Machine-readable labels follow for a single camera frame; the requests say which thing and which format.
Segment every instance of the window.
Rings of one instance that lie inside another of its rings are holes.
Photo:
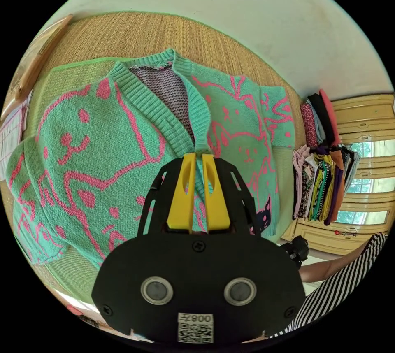
[[[351,182],[348,193],[388,193],[395,190],[395,177],[381,179],[354,179]]]
[[[361,158],[395,156],[395,139],[353,143],[351,149]]]
[[[340,211],[337,215],[337,223],[372,225],[384,224],[386,222],[387,211],[383,212],[346,212]]]

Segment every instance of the mint green knit cardigan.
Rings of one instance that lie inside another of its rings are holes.
[[[129,68],[171,65],[183,81],[195,137]],[[183,58],[160,54],[117,62],[106,77],[68,92],[45,111],[35,136],[7,166],[14,234],[33,264],[60,258],[68,245],[97,268],[136,236],[144,197],[161,166],[186,153],[212,153],[236,165],[255,199],[270,211],[263,237],[276,233],[279,195],[272,146],[294,148],[289,101],[263,87]],[[205,230],[201,160],[194,230]]]

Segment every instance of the stack of clothes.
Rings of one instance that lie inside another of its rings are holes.
[[[307,145],[293,152],[293,219],[337,220],[337,214],[353,177],[360,156],[346,146]]]
[[[308,147],[337,146],[341,140],[335,111],[324,90],[307,97],[300,106]]]

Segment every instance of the black folded cloth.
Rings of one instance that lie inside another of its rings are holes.
[[[325,131],[326,142],[333,143],[335,141],[335,134],[333,133],[332,123],[330,122],[330,118],[321,95],[313,94],[307,97],[307,99],[310,101],[312,107],[320,119],[322,127]]]

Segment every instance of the white wall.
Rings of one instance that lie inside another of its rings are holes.
[[[333,0],[69,0],[44,26],[119,10],[164,12],[203,22],[271,65],[301,96],[331,99],[391,92],[369,40]]]

